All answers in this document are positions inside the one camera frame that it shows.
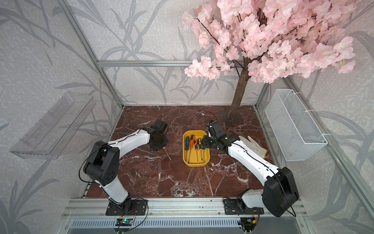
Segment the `green black handle screwdriver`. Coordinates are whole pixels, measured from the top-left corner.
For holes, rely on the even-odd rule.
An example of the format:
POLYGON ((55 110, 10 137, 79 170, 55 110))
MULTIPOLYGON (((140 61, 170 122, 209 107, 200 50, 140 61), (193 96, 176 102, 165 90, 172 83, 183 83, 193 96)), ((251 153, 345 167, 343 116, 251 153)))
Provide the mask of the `green black handle screwdriver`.
POLYGON ((188 154, 188 151, 190 150, 190 143, 191 143, 190 137, 187 136, 187 137, 186 137, 186 141, 185 141, 185 150, 186 150, 186 154, 188 154))

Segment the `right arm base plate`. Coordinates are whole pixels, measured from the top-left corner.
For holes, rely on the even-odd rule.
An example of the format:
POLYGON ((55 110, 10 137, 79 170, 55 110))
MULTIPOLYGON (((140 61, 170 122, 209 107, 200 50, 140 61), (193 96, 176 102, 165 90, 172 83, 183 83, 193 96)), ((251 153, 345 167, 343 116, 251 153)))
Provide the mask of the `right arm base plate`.
POLYGON ((241 199, 223 197, 224 210, 226 215, 263 215, 263 208, 248 208, 241 199))

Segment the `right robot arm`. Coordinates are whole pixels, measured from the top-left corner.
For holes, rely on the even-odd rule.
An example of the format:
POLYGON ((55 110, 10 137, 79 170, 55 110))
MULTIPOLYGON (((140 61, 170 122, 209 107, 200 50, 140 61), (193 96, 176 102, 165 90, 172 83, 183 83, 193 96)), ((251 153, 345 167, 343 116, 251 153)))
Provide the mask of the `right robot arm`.
POLYGON ((225 152, 245 166, 261 183, 263 189, 249 189, 238 202, 244 210, 266 208, 273 216, 281 217, 300 198, 291 170, 279 168, 255 153, 239 136, 227 134, 220 123, 210 121, 204 136, 204 148, 225 152))

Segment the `black yellow handle screwdriver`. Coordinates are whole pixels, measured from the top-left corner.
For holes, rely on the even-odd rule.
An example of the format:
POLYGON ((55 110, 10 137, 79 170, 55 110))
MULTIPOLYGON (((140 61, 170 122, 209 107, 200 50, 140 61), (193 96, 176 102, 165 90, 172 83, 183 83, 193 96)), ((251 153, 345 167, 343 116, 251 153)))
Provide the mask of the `black yellow handle screwdriver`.
POLYGON ((203 149, 202 149, 202 140, 201 140, 201 138, 198 139, 198 147, 199 147, 199 152, 200 152, 200 156, 201 156, 201 161, 204 161, 204 158, 203 158, 203 149))

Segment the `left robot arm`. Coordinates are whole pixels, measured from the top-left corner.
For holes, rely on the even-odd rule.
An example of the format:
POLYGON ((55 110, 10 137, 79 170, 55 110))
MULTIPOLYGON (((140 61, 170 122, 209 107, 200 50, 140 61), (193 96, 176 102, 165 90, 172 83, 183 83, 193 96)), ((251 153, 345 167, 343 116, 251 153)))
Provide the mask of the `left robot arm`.
POLYGON ((83 172, 101 186, 113 205, 127 212, 131 205, 131 195, 118 178, 119 161, 142 145, 148 144, 151 151, 165 148, 168 143, 165 134, 167 128, 164 121, 157 119, 151 127, 138 129, 120 139, 96 142, 83 163, 83 172))

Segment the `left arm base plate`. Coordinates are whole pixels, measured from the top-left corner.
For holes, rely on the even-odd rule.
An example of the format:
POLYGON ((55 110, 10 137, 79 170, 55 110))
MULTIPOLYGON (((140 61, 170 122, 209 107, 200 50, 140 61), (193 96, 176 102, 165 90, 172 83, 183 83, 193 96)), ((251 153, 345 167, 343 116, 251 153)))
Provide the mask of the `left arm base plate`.
POLYGON ((106 210, 106 216, 116 215, 139 215, 143 216, 146 214, 148 207, 148 201, 143 198, 138 199, 126 199, 122 204, 117 204, 109 199, 109 204, 106 210))

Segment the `orange handle long screwdriver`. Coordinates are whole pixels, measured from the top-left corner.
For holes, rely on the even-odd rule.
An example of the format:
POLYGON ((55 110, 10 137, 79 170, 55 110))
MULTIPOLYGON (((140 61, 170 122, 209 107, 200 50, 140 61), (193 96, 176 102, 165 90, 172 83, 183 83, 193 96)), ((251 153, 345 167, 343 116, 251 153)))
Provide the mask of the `orange handle long screwdriver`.
POLYGON ((190 146, 189 146, 190 152, 189 152, 189 157, 188 157, 188 163, 190 163, 190 161, 191 161, 191 153, 192 153, 192 148, 194 146, 194 142, 195 142, 195 136, 191 135, 191 137, 190 137, 190 146))

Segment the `yellow plastic storage box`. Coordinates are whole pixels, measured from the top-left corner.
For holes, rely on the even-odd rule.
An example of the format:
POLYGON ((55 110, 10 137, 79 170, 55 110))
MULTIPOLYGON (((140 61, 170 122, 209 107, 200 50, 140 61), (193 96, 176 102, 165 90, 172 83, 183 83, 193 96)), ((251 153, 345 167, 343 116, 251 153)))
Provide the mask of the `yellow plastic storage box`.
POLYGON ((183 135, 183 161, 188 167, 203 167, 210 160, 209 149, 203 146, 203 130, 186 131, 183 135))

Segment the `orange black stubby screwdriver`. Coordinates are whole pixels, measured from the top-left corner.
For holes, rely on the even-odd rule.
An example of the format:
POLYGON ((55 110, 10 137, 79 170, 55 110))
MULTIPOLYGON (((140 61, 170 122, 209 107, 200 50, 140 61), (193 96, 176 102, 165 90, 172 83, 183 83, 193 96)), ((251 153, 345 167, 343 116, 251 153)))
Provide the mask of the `orange black stubby screwdriver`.
POLYGON ((195 152, 196 152, 196 161, 198 162, 199 160, 199 156, 198 156, 198 151, 199 151, 199 147, 198 147, 198 138, 194 138, 194 147, 195 147, 195 152))

